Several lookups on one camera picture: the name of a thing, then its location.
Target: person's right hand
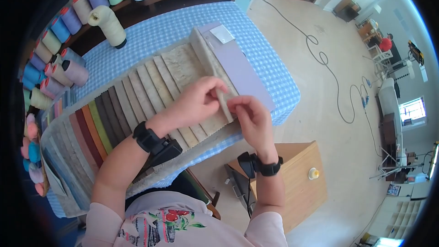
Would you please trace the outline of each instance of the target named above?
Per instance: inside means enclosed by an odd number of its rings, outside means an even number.
[[[271,115],[254,96],[235,96],[227,101],[231,113],[238,116],[245,140],[255,148],[264,164],[277,163]]]

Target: pink thread spool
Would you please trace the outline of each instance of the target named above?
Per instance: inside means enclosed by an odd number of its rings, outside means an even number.
[[[88,80],[88,70],[73,60],[64,60],[62,69],[64,75],[80,87],[84,86]]]

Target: pink yarn ball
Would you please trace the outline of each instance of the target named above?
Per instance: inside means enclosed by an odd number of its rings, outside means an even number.
[[[29,159],[29,144],[30,144],[30,140],[27,137],[24,137],[23,138],[23,147],[21,147],[20,150],[21,150],[21,155],[25,159]]]

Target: electrical cable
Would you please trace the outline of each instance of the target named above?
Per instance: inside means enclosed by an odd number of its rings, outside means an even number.
[[[328,63],[329,63],[329,59],[328,59],[328,57],[327,57],[327,55],[324,53],[324,52],[322,52],[322,51],[320,51],[319,52],[319,58],[320,58],[320,60],[314,55],[314,53],[312,52],[312,50],[311,50],[311,48],[310,48],[310,44],[309,44],[309,41],[311,42],[311,43],[313,43],[314,45],[318,45],[319,44],[319,41],[317,40],[317,38],[315,37],[315,36],[313,36],[313,35],[307,35],[304,31],[302,31],[301,29],[299,29],[296,25],[294,25],[293,23],[291,23],[273,4],[271,4],[270,2],[268,2],[268,1],[266,1],[266,0],[262,0],[262,1],[264,1],[264,2],[266,2],[267,4],[269,4],[270,6],[272,6],[280,15],[281,15],[281,17],[283,17],[283,19],[285,19],[289,24],[291,24],[294,28],[296,28],[302,35],[304,35],[305,37],[306,37],[306,46],[308,47],[308,50],[310,51],[310,53],[311,53],[311,55],[314,57],[314,59],[319,63],[319,64],[321,64],[321,65],[323,65],[323,66],[325,66],[327,69],[328,69],[328,71],[332,74],[332,76],[334,77],[334,79],[335,79],[335,82],[337,83],[337,110],[338,110],[338,113],[340,114],[340,117],[343,119],[343,121],[345,122],[345,123],[348,123],[348,124],[352,124],[353,122],[354,122],[354,120],[355,120],[355,108],[354,108],[354,104],[353,104],[353,102],[352,102],[352,88],[353,87],[355,87],[356,89],[357,89],[357,91],[358,91],[358,94],[359,94],[359,96],[361,97],[361,100],[363,101],[363,94],[362,94],[362,92],[361,92],[361,87],[363,87],[364,88],[364,90],[365,90],[365,92],[366,92],[366,96],[369,96],[368,95],[368,93],[367,93],[367,89],[366,89],[366,87],[365,87],[365,85],[364,85],[364,79],[366,80],[366,83],[367,83],[367,85],[369,86],[369,88],[371,89],[372,88],[372,84],[369,84],[369,80],[367,79],[367,78],[365,78],[364,76],[362,76],[361,77],[361,85],[360,85],[360,87],[358,88],[358,86],[357,85],[355,85],[355,84],[352,84],[351,86],[350,86],[350,88],[349,88],[349,97],[350,97],[350,100],[351,100],[351,106],[352,106],[352,112],[353,112],[353,118],[352,118],[352,121],[348,121],[348,120],[346,120],[346,118],[343,116],[343,114],[342,114],[342,112],[340,111],[340,104],[339,104],[339,96],[340,96],[340,84],[338,83],[338,79],[337,79],[337,77],[336,77],[336,75],[333,73],[333,71],[329,68],[329,66],[328,66]],[[367,113],[366,113],[366,108],[365,108],[365,105],[363,104],[363,109],[364,109],[364,113],[365,113],[365,115],[366,115],[366,118],[367,118],[367,122],[369,123],[369,128],[370,128],[370,134],[372,135],[372,140],[374,141],[374,149],[375,149],[375,153],[377,154],[377,156],[379,156],[379,157],[382,157],[382,156],[380,156],[379,155],[379,153],[377,152],[377,149],[376,149],[376,144],[375,144],[375,138],[374,138],[374,134],[373,134],[373,132],[372,132],[372,126],[370,125],[370,121],[369,121],[369,117],[367,116]]]

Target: blue yarn ball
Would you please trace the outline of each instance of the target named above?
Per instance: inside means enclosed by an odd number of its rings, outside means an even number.
[[[40,146],[33,141],[29,144],[29,160],[34,163],[41,160]]]
[[[30,160],[23,158],[23,166],[25,167],[26,172],[29,172],[29,164]]]

